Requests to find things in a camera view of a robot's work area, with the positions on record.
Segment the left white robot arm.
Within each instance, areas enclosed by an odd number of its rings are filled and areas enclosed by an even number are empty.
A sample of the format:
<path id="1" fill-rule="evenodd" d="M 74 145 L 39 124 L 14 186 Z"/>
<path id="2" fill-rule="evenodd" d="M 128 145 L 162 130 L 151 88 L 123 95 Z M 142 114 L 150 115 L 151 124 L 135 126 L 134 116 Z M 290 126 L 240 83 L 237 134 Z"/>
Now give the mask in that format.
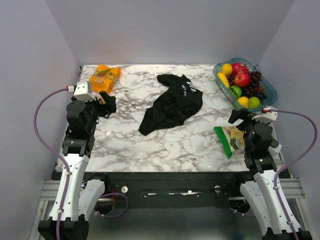
<path id="1" fill-rule="evenodd" d="M 82 190 L 99 118 L 117 111 L 114 96 L 109 96 L 105 91 L 99 94 L 101 99 L 94 97 L 88 101 L 72 97 L 66 106 L 68 126 L 62 153 L 57 154 L 64 168 L 48 219 L 38 224 L 38 232 L 45 240 L 87 239 L 89 218 L 98 199 L 110 194 L 111 185 L 104 178 L 88 180 Z"/>

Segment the black printed t-shirt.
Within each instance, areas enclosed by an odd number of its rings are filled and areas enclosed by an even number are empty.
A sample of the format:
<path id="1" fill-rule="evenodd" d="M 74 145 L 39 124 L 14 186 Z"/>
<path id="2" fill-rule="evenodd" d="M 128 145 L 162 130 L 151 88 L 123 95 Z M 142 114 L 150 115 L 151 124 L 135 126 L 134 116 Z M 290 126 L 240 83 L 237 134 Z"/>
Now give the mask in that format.
<path id="1" fill-rule="evenodd" d="M 138 129 L 144 136 L 155 130 L 182 126 L 203 106 L 203 92 L 196 89 L 185 75 L 161 74 L 156 78 L 168 89 L 154 101 L 152 107 L 146 109 Z"/>

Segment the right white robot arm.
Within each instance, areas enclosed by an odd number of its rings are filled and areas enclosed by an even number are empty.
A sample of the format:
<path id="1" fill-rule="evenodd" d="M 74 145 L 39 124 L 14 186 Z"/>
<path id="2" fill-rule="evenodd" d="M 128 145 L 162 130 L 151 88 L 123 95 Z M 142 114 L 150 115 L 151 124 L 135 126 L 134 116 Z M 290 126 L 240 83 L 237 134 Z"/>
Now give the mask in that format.
<path id="1" fill-rule="evenodd" d="M 278 169 L 272 149 L 278 151 L 280 144 L 272 136 L 273 123 L 279 109 L 264 107 L 261 114 L 248 109 L 232 110 L 230 124 L 242 122 L 237 129 L 243 132 L 244 162 L 252 180 L 238 178 L 230 183 L 230 191 L 243 195 L 256 217 L 264 240 L 310 240 L 312 235 L 303 230 L 296 220 L 282 189 L 279 175 L 288 168 Z"/>

